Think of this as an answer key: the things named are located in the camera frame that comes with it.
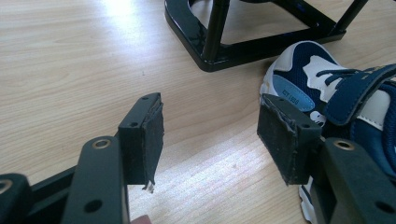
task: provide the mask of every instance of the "sneaker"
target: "sneaker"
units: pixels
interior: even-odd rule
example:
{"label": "sneaker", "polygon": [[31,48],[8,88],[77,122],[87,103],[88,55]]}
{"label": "sneaker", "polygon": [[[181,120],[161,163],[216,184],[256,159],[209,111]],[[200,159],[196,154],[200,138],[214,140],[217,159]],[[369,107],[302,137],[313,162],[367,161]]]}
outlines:
{"label": "sneaker", "polygon": [[[323,137],[355,141],[396,177],[396,82],[390,80],[395,76],[396,64],[348,69],[320,44],[302,41],[269,67],[260,94],[288,100],[322,127]],[[309,190],[309,183],[299,188],[302,208],[305,219],[316,223]]]}

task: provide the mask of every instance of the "metal screw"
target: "metal screw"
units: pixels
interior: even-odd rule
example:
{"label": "metal screw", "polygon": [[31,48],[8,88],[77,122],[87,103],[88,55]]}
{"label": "metal screw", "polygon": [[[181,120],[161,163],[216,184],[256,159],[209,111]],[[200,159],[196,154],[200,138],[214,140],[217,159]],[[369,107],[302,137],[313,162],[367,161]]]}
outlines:
{"label": "metal screw", "polygon": [[346,142],[346,141],[342,141],[342,140],[337,140],[335,142],[333,142],[335,146],[343,149],[343,150],[347,150],[347,151],[351,151],[355,149],[355,146],[353,146],[352,144]]}
{"label": "metal screw", "polygon": [[99,139],[97,141],[95,141],[94,143],[92,143],[92,147],[95,149],[102,149],[102,148],[106,148],[108,146],[110,146],[111,141],[108,139]]}

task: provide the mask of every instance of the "black chair leg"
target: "black chair leg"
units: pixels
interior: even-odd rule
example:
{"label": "black chair leg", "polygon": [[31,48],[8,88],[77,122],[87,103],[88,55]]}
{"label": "black chair leg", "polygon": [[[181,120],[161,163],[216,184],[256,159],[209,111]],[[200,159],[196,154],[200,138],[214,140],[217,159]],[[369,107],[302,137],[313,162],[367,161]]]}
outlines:
{"label": "black chair leg", "polygon": [[214,72],[276,56],[289,45],[301,40],[319,43],[339,40],[368,0],[353,1],[339,22],[331,20],[304,0],[273,0],[274,4],[283,7],[309,28],[231,45],[221,44],[230,0],[213,0],[207,29],[191,12],[194,2],[195,0],[165,0],[165,17],[197,65],[206,72]]}

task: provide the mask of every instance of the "shoe strap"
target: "shoe strap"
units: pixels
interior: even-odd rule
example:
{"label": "shoe strap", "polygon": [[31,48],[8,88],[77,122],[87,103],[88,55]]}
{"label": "shoe strap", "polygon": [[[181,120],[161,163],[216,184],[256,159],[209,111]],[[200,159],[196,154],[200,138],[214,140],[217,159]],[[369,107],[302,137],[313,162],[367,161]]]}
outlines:
{"label": "shoe strap", "polygon": [[348,124],[379,86],[396,76],[396,64],[376,67],[346,78],[326,104],[324,114],[335,125]]}

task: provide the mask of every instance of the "screw hole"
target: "screw hole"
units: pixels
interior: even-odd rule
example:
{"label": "screw hole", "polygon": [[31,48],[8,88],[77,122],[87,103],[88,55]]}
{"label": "screw hole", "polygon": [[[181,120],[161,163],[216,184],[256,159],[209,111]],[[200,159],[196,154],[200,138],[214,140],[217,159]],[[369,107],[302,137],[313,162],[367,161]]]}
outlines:
{"label": "screw hole", "polygon": [[93,200],[84,206],[84,211],[86,213],[94,213],[102,207],[102,201]]}
{"label": "screw hole", "polygon": [[12,180],[2,179],[0,180],[0,194],[9,190],[12,186]]}
{"label": "screw hole", "polygon": [[94,143],[92,143],[92,147],[95,149],[102,149],[105,147],[110,146],[111,141],[108,139],[99,139],[97,141],[95,141]]}
{"label": "screw hole", "polygon": [[337,147],[339,147],[339,148],[341,148],[343,150],[354,150],[355,149],[355,147],[353,145],[351,145],[351,144],[349,144],[348,142],[345,142],[345,141],[340,141],[340,140],[339,141],[335,141],[334,144]]}
{"label": "screw hole", "polygon": [[395,209],[387,203],[376,202],[375,205],[377,208],[381,209],[383,212],[386,212],[389,214],[395,213]]}

